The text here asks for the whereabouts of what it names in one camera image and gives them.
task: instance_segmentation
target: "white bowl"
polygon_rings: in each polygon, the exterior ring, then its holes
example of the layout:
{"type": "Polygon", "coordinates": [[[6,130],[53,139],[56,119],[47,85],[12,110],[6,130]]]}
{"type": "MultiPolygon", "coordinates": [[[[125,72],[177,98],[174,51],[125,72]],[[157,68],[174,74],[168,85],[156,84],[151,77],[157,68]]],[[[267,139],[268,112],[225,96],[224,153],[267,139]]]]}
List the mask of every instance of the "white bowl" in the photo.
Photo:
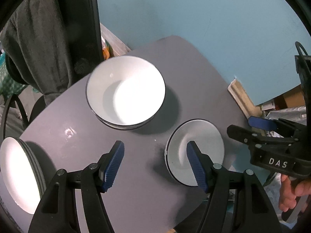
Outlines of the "white bowl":
{"type": "Polygon", "coordinates": [[[46,186],[30,148],[18,138],[5,138],[0,149],[0,170],[15,203],[34,214],[46,186]]]}
{"type": "Polygon", "coordinates": [[[207,154],[213,163],[223,163],[225,147],[217,128],[203,119],[189,120],[173,132],[165,149],[166,167],[178,182],[197,186],[186,152],[190,141],[195,141],[200,151],[207,154]]]}
{"type": "Polygon", "coordinates": [[[120,56],[99,64],[90,75],[86,98],[106,125],[131,130],[151,120],[165,97],[158,69],[142,58],[120,56]]]}

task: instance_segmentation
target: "human hand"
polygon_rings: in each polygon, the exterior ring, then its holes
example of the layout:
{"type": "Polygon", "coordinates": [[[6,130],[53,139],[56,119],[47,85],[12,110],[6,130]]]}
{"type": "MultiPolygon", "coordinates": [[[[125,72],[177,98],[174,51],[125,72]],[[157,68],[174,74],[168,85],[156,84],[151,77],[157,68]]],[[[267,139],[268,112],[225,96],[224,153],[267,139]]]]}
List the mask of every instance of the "human hand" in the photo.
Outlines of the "human hand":
{"type": "MultiPolygon", "coordinates": [[[[291,181],[287,175],[281,174],[281,188],[279,198],[279,209],[286,212],[288,209],[293,209],[296,206],[296,197],[311,194],[311,179],[301,181],[295,188],[291,186],[291,181]]],[[[307,203],[302,207],[301,212],[304,212],[308,206],[307,203]]]]}

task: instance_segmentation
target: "gray cloth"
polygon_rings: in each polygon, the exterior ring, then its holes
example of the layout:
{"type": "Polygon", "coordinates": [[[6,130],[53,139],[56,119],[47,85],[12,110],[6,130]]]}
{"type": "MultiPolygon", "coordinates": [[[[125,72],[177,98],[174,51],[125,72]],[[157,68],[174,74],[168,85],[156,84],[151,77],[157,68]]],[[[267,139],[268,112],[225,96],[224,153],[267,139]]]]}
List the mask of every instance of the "gray cloth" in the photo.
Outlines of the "gray cloth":
{"type": "Polygon", "coordinates": [[[24,0],[0,41],[21,77],[48,105],[72,85],[72,66],[58,0],[24,0]]]}

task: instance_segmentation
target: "table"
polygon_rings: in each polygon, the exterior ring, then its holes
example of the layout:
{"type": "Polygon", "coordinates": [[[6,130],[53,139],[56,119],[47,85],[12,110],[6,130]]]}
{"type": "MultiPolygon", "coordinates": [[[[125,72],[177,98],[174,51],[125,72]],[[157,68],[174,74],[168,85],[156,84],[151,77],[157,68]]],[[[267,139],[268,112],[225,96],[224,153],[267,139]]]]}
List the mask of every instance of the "table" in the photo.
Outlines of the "table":
{"type": "MultiPolygon", "coordinates": [[[[206,197],[198,187],[177,183],[166,169],[164,148],[172,132],[189,119],[212,122],[224,139],[224,166],[229,168],[240,144],[228,138],[226,129],[230,124],[245,127],[246,118],[228,93],[228,84],[181,37],[160,39],[128,55],[154,64],[166,83],[164,104],[150,123],[134,131],[102,124],[87,104],[86,76],[51,103],[21,139],[33,148],[48,181],[55,173],[53,168],[81,170],[97,162],[116,140],[123,141],[125,156],[119,172],[112,188],[102,196],[111,224],[116,233],[165,233],[206,197]]],[[[2,177],[0,192],[12,217],[27,232],[32,215],[12,201],[2,177]]],[[[78,190],[76,194],[81,231],[88,232],[81,194],[78,190]]]]}

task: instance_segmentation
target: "gray handle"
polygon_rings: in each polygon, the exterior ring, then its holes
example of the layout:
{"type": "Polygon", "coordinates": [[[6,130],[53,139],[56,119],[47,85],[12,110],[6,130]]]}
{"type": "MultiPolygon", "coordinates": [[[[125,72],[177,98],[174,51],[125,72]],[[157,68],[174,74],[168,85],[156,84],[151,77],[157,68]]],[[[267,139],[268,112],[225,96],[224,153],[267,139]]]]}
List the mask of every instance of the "gray handle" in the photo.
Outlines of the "gray handle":
{"type": "MultiPolygon", "coordinates": [[[[293,178],[293,177],[289,177],[289,179],[290,179],[290,181],[296,180],[296,178],[293,178]]],[[[289,209],[286,212],[283,212],[282,213],[282,219],[287,223],[293,223],[297,219],[298,214],[300,213],[302,207],[307,202],[308,196],[309,195],[297,197],[296,198],[296,202],[297,202],[296,207],[294,207],[293,209],[289,209]]]]}

